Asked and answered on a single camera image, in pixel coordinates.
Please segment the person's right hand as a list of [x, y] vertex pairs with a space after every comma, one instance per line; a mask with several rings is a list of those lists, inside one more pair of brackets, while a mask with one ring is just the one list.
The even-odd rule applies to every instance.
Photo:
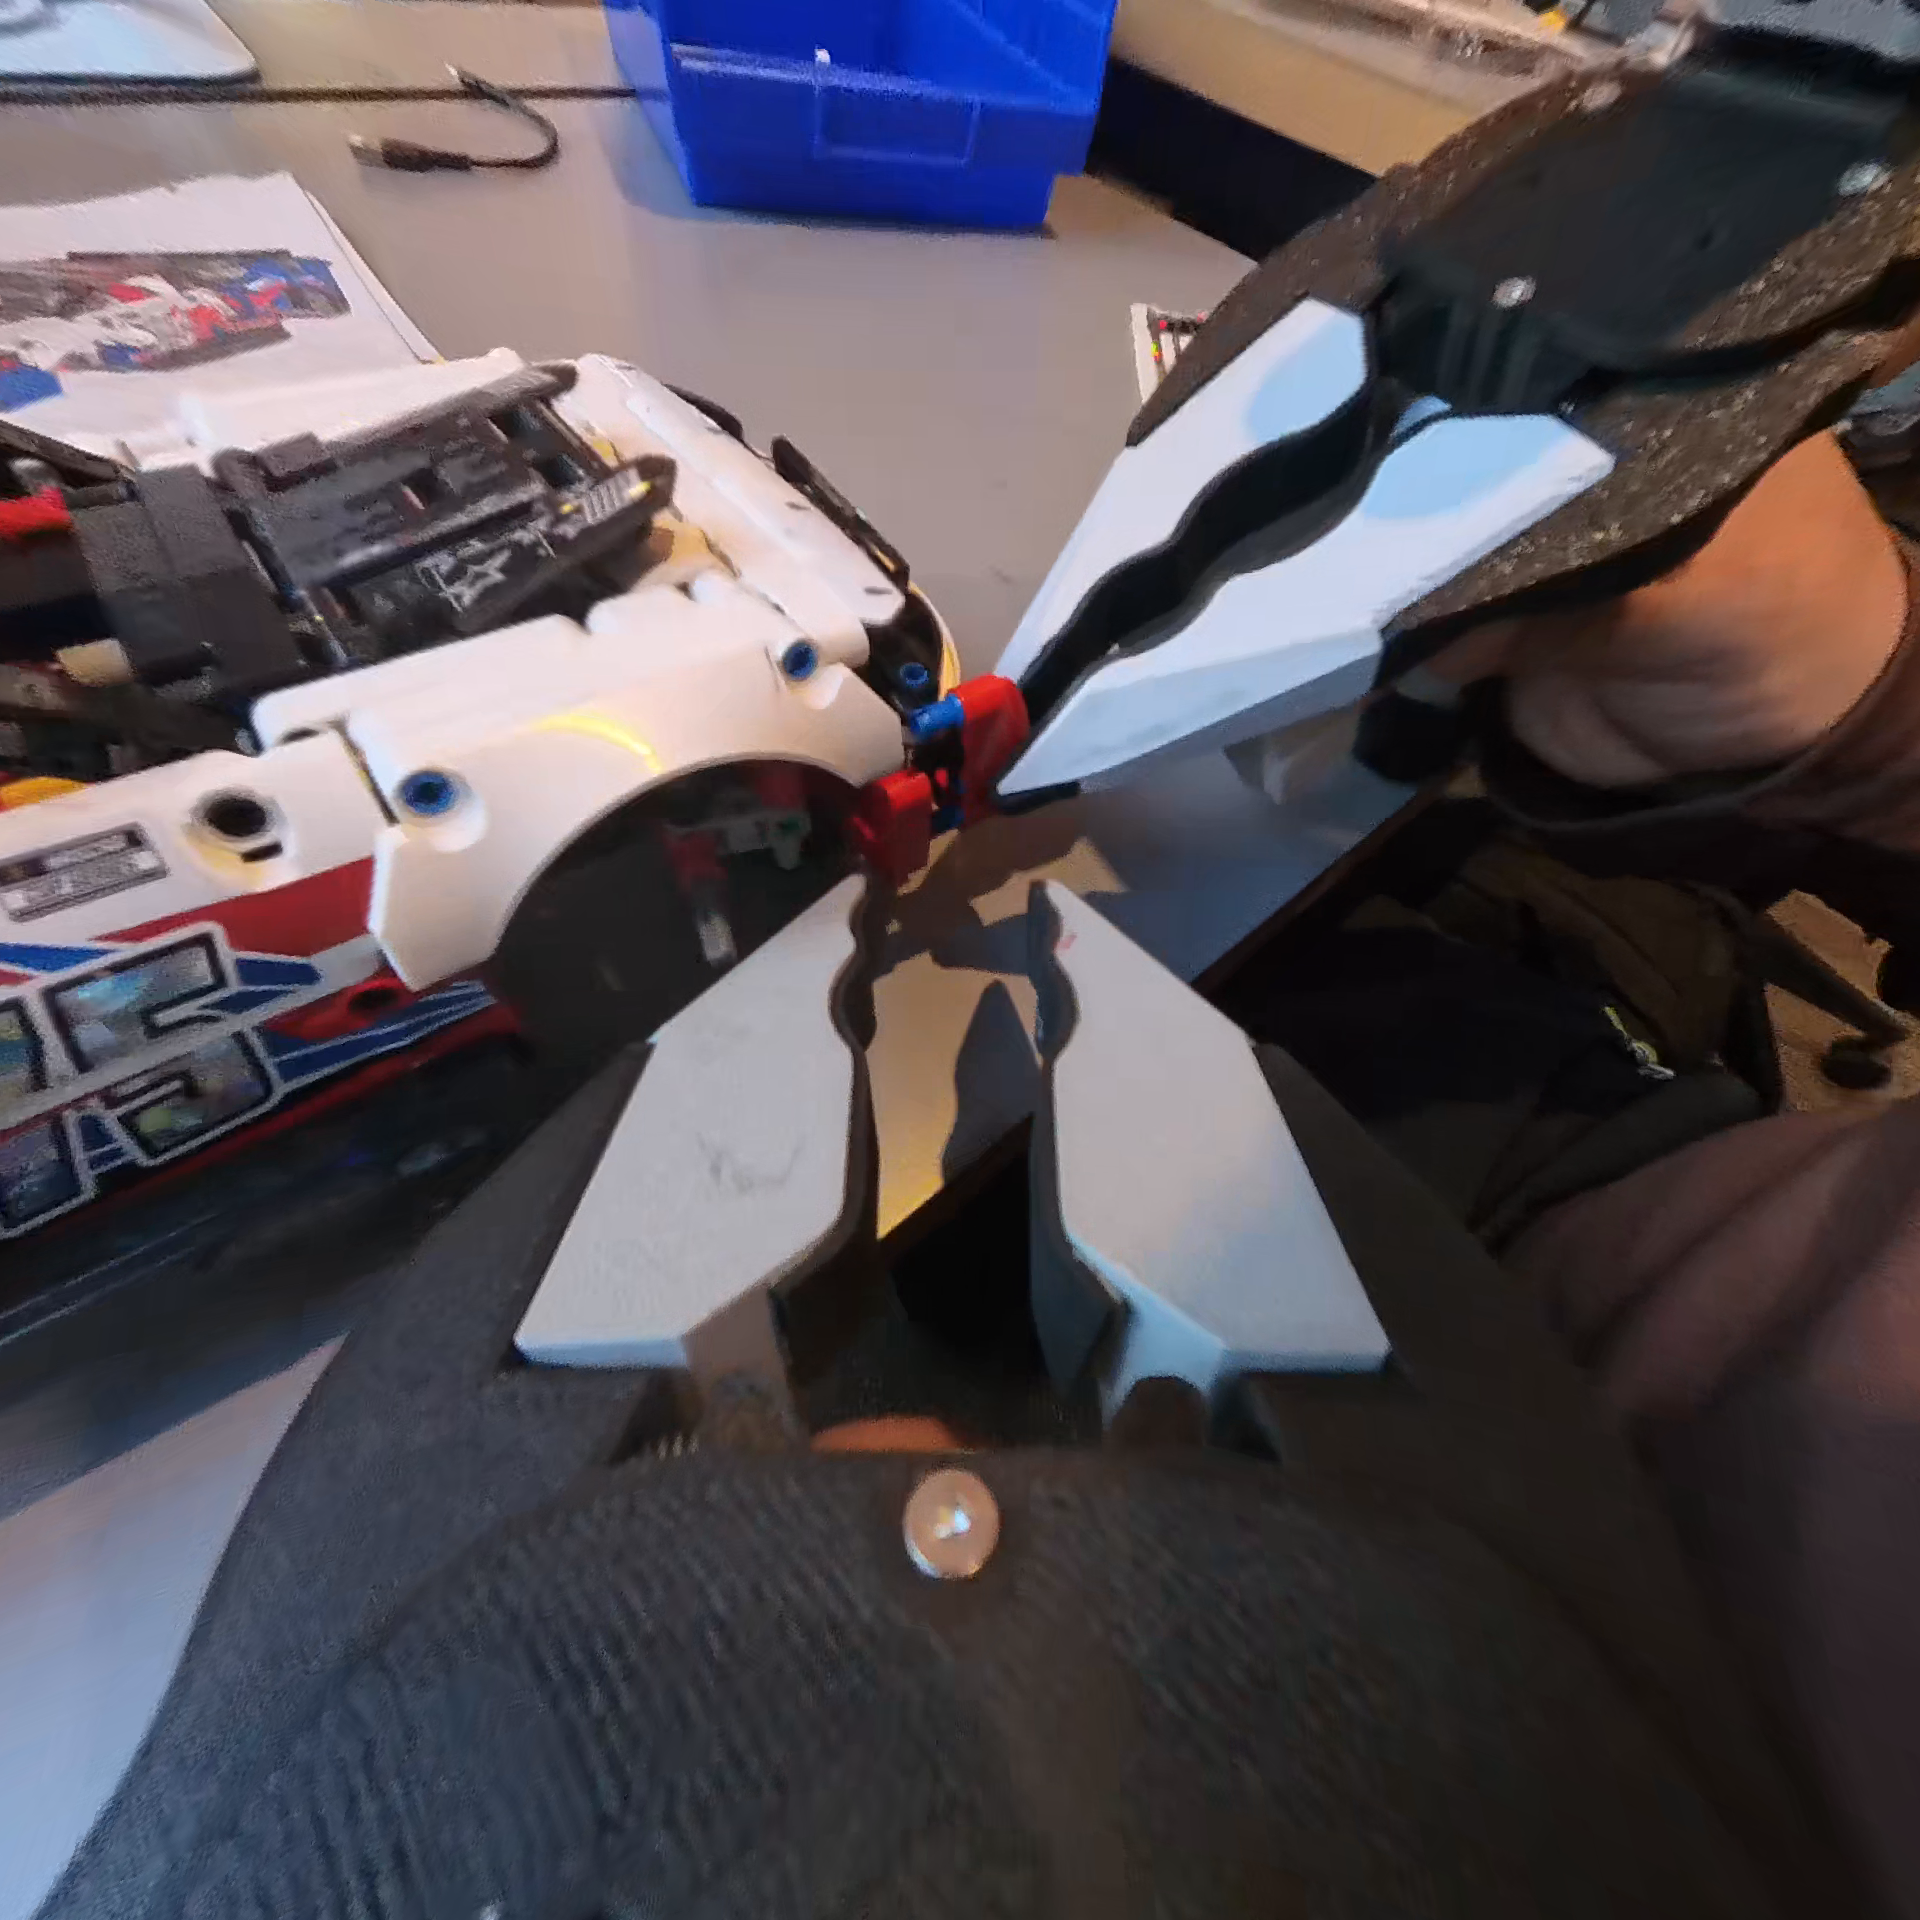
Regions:
[[1483, 627], [1427, 670], [1498, 683], [1511, 739], [1559, 778], [1637, 790], [1800, 758], [1883, 681], [1904, 631], [1904, 550], [1818, 433], [1665, 577]]

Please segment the shiny sticker sheet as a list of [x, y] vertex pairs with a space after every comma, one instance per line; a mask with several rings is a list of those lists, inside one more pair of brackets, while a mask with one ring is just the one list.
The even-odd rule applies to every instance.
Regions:
[[1176, 372], [1191, 340], [1201, 330], [1206, 314], [1164, 309], [1150, 301], [1128, 305], [1128, 354], [1138, 402], [1146, 402], [1164, 380]]

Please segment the neighbouring grey desk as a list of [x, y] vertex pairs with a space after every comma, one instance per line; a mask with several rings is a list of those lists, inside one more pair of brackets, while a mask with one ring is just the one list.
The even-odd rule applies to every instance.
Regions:
[[1365, 174], [1617, 59], [1603, 15], [1511, 0], [1121, 0], [1111, 59]]

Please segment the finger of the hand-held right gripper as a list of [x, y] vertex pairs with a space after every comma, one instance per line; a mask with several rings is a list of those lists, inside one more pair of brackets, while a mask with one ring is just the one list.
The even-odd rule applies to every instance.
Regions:
[[1079, 670], [997, 778], [1003, 797], [1105, 786], [1184, 749], [1353, 697], [1383, 627], [1616, 474], [1562, 418], [1432, 418], [1312, 542], [1218, 577]]
[[1369, 324], [1324, 301], [1285, 309], [1111, 460], [994, 670], [1026, 711], [1057, 711], [1226, 550], [1324, 500], [1371, 413]]

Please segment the black office chair base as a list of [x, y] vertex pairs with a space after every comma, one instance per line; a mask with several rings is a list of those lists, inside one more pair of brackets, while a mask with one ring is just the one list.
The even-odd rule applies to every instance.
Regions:
[[1762, 915], [1762, 959], [1782, 1108], [1865, 1115], [1920, 1093], [1916, 984], [1883, 939], [1787, 892]]

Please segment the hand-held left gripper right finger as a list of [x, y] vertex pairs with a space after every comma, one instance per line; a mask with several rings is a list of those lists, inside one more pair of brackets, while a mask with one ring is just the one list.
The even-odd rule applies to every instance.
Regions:
[[1143, 1383], [1374, 1378], [1387, 1334], [1259, 1044], [1057, 881], [1026, 888], [1039, 1098], [1026, 1304], [1119, 1422]]

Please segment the person's right forearm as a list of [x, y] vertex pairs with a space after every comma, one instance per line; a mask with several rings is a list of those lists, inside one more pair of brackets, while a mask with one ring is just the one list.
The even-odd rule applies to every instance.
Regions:
[[1548, 844], [1596, 877], [1665, 877], [1746, 902], [1805, 892], [1867, 939], [1920, 934], [1920, 588], [1867, 692], [1800, 758], [1657, 786], [1603, 790], [1555, 775], [1509, 720], [1480, 734], [1488, 796]]

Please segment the blue container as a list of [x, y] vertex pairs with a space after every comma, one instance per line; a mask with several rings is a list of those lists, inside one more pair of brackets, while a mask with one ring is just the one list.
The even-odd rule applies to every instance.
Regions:
[[692, 206], [1026, 234], [1098, 113], [1111, 0], [606, 0]]

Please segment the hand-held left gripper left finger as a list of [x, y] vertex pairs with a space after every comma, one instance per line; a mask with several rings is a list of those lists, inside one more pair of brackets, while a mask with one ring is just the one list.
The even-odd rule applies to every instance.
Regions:
[[515, 1330], [557, 1368], [790, 1368], [874, 1199], [874, 882], [841, 881], [665, 1021]]

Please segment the dark backpack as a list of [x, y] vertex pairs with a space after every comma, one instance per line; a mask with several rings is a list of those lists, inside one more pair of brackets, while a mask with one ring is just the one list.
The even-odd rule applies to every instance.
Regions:
[[1778, 1115], [1755, 920], [1436, 802], [1218, 990], [1488, 1247]]

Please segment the toy race car model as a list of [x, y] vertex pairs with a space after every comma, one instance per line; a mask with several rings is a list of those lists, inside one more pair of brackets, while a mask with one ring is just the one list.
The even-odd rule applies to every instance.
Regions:
[[5, 1330], [156, 1265], [170, 1186], [515, 1044], [492, 975], [595, 834], [705, 963], [960, 683], [790, 444], [610, 362], [178, 395], [94, 456], [5, 419]]

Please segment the red beam assembly blue pins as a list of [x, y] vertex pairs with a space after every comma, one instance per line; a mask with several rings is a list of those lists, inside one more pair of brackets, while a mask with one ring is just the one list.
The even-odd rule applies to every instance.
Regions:
[[1026, 705], [1008, 675], [976, 675], [906, 716], [902, 771], [867, 784], [841, 827], [854, 863], [907, 882], [928, 844], [997, 812], [994, 784], [1026, 744]]

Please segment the open instruction booklet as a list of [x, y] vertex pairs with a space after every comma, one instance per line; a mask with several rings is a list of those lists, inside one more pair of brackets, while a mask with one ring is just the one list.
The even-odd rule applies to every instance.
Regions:
[[292, 177], [187, 177], [0, 211], [0, 413], [115, 452], [182, 395], [431, 366]]

